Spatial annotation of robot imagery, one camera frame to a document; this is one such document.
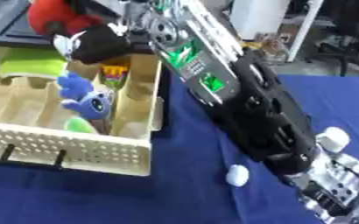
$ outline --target white ball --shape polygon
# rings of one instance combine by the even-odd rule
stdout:
[[[317,142],[327,151],[341,152],[350,142],[349,135],[336,127],[327,128],[323,133],[316,136]]]
[[[249,171],[243,165],[233,164],[226,175],[226,181],[232,186],[244,186],[249,179]]]

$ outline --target silver metal part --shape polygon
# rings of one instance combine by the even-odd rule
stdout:
[[[286,176],[299,200],[327,224],[359,223],[359,160],[316,150],[307,172]]]
[[[198,1],[166,0],[163,5],[170,7],[156,15],[149,26],[152,49],[181,75],[201,102],[213,105],[236,95],[240,85],[229,64],[243,54],[238,41]],[[184,46],[186,49],[176,60],[186,63],[176,65],[172,53]],[[197,53],[187,60],[194,51]],[[209,89],[202,82],[207,75],[213,75],[223,87]]]

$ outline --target blue fabric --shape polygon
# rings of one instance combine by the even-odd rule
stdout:
[[[359,157],[359,78],[285,76],[317,132],[344,128]],[[153,138],[151,176],[0,167],[0,224],[298,224],[319,223],[278,182],[221,133],[172,79],[167,126]],[[230,187],[232,164],[250,182]]]

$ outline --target stitch plush toy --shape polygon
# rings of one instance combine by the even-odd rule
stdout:
[[[109,134],[114,92],[94,91],[91,82],[76,73],[61,76],[57,82],[61,86],[61,98],[66,99],[62,101],[62,106],[79,113],[80,117],[89,121],[100,134]]]

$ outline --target screw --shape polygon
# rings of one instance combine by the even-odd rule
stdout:
[[[301,154],[300,155],[300,158],[303,160],[303,161],[307,161],[307,156],[305,154]]]

